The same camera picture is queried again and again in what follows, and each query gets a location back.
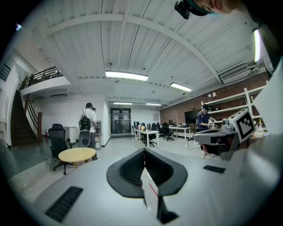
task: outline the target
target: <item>glass door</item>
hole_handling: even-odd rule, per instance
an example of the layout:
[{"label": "glass door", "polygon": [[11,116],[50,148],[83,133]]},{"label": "glass door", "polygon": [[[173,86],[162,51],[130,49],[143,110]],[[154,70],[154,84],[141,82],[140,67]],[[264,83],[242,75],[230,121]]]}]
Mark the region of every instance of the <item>glass door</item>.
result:
[{"label": "glass door", "polygon": [[111,134],[131,133],[131,109],[111,108]]}]

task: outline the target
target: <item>brick wall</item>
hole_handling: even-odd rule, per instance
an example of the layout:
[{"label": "brick wall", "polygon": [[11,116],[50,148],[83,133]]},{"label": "brick wall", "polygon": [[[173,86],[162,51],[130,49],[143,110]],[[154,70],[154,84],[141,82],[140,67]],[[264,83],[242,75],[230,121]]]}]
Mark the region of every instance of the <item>brick wall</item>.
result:
[{"label": "brick wall", "polygon": [[[244,81],[214,90],[210,92],[210,94],[212,95],[212,93],[215,92],[217,95],[217,99],[221,99],[221,98],[225,98],[225,97],[229,97],[235,94],[242,93],[244,92],[244,88],[247,88],[248,90],[253,90],[258,87],[264,86],[266,85],[267,80],[268,80],[268,75],[266,72],[264,72],[259,75],[255,75],[249,79],[246,79]],[[184,114],[185,112],[192,111],[192,108],[201,110],[201,101],[203,101],[204,103],[207,103],[213,100],[214,100],[213,97],[205,98],[204,95],[201,95],[191,100],[182,102],[180,104],[176,104],[174,106],[162,109],[160,111],[161,123],[168,122],[169,119],[172,119],[174,124],[185,122],[185,114]],[[241,106],[245,104],[246,104],[245,99],[240,98],[240,99],[228,101],[228,102],[221,103],[221,104],[216,104],[216,105],[213,105],[213,107],[214,108],[221,107],[221,109],[226,109],[226,108],[232,108],[232,107]],[[211,116],[215,118],[216,120],[222,120],[223,118],[227,118],[231,116],[232,114],[236,113],[237,111],[238,110],[216,113],[216,114],[211,114]],[[258,112],[255,109],[255,107],[252,108],[252,113],[253,115],[258,115]]]}]

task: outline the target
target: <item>wooden round table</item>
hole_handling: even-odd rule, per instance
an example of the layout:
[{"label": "wooden round table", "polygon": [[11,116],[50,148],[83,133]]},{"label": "wooden round table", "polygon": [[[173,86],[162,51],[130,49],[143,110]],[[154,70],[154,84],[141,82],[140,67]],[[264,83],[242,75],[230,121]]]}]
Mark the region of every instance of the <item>wooden round table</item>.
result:
[{"label": "wooden round table", "polygon": [[63,162],[73,162],[75,169],[77,168],[77,162],[88,161],[89,158],[96,154],[95,149],[89,147],[77,147],[70,148],[62,151],[59,154],[59,159]]}]

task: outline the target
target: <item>fluorescent light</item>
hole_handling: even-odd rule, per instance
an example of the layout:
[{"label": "fluorescent light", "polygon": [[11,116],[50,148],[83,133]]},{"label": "fluorescent light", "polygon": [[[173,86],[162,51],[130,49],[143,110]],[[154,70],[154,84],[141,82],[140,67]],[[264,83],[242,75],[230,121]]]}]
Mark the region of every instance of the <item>fluorescent light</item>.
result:
[{"label": "fluorescent light", "polygon": [[161,106],[161,104],[149,104],[149,103],[147,103],[146,105]]},{"label": "fluorescent light", "polygon": [[260,59],[260,33],[257,30],[253,32],[255,38],[255,62],[258,62]]},{"label": "fluorescent light", "polygon": [[134,80],[141,80],[146,81],[149,77],[146,75],[137,75],[132,73],[126,72],[105,72],[106,77],[111,78],[124,78],[124,79],[134,79]]},{"label": "fluorescent light", "polygon": [[184,87],[184,86],[181,86],[177,83],[172,83],[170,86],[174,87],[174,88],[177,88],[177,89],[180,89],[180,90],[185,90],[187,92],[190,92],[192,91],[191,89],[187,88],[187,87]]},{"label": "fluorescent light", "polygon": [[120,102],[114,102],[113,104],[132,105],[133,103],[120,103]]}]

